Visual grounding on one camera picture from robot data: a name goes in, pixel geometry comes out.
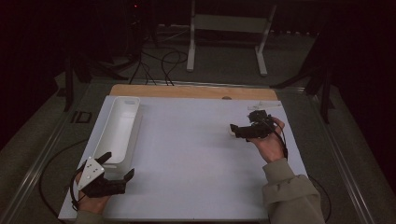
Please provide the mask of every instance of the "transparent plastic object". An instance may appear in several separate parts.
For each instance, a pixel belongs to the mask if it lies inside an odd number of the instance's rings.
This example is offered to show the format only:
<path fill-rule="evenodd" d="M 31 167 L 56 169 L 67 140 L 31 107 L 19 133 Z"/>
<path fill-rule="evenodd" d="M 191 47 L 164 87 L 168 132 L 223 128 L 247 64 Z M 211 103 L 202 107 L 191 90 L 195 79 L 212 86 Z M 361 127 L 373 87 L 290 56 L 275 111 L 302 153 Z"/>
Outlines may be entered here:
<path fill-rule="evenodd" d="M 131 169 L 134 145 L 137 140 L 140 121 L 140 99 L 132 96 L 118 96 L 114 99 L 105 128 L 93 154 L 99 158 L 108 151 L 111 158 L 103 164 L 107 172 L 127 173 Z"/>

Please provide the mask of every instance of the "hand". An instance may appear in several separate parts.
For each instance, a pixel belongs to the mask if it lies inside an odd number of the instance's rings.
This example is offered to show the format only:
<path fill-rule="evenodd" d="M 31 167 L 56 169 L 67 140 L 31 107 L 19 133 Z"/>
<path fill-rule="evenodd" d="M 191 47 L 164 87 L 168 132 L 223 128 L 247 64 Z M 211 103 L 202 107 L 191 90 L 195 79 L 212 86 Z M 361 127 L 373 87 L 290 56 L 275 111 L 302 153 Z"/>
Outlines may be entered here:
<path fill-rule="evenodd" d="M 76 182 L 81 179 L 82 172 L 78 173 L 76 176 Z M 101 198 L 90 198 L 85 195 L 81 190 L 78 192 L 78 210 L 92 212 L 95 214 L 102 215 L 105 210 L 106 204 L 110 199 L 110 196 L 105 196 Z"/>
<path fill-rule="evenodd" d="M 275 131 L 281 134 L 285 127 L 285 123 L 274 117 L 273 120 L 278 125 Z M 262 158 L 267 163 L 285 158 L 283 154 L 283 144 L 274 133 L 269 134 L 265 138 L 249 138 L 248 141 L 252 142 L 257 147 L 260 155 L 262 155 Z"/>

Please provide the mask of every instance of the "person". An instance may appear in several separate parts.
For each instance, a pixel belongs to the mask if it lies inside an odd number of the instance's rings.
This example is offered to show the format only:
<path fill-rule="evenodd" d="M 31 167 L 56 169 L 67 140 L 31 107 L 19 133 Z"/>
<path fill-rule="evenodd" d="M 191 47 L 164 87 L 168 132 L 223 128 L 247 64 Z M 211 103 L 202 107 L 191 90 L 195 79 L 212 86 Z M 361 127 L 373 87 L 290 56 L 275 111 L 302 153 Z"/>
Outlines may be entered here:
<path fill-rule="evenodd" d="M 276 132 L 281 134 L 285 123 L 273 118 Z M 268 184 L 262 187 L 264 207 L 272 224 L 325 223 L 320 207 L 320 194 L 305 175 L 291 170 L 280 139 L 271 133 L 265 138 L 249 138 L 267 162 L 262 167 Z M 102 213 L 110 196 L 89 198 L 82 192 L 79 201 L 77 224 L 104 223 Z"/>

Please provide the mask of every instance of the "person's left hand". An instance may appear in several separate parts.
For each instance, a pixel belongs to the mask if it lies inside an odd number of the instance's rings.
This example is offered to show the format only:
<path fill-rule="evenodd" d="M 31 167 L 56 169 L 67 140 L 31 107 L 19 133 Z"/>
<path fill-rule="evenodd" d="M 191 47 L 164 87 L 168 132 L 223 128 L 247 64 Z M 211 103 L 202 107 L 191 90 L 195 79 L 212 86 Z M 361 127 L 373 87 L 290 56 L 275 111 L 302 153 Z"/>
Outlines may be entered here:
<path fill-rule="evenodd" d="M 81 179 L 82 172 L 76 176 L 76 182 L 78 184 Z M 105 210 L 106 204 L 111 196 L 105 196 L 101 198 L 90 198 L 85 195 L 81 190 L 78 192 L 78 210 L 92 212 L 95 214 L 102 215 Z"/>

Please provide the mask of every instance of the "person's right hand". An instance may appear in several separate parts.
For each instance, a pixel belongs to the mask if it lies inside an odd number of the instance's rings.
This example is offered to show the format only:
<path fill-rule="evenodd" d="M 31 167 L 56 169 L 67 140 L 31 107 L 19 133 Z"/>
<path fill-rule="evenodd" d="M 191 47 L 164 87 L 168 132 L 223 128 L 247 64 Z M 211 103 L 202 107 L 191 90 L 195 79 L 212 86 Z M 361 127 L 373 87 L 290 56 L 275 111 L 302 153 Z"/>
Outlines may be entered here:
<path fill-rule="evenodd" d="M 273 120 L 278 125 L 275 131 L 281 134 L 285 127 L 285 123 L 274 117 Z M 252 142 L 257 147 L 260 155 L 262 155 L 262 158 L 267 163 L 285 158 L 283 154 L 283 144 L 274 133 L 269 134 L 265 138 L 249 138 L 248 141 Z"/>

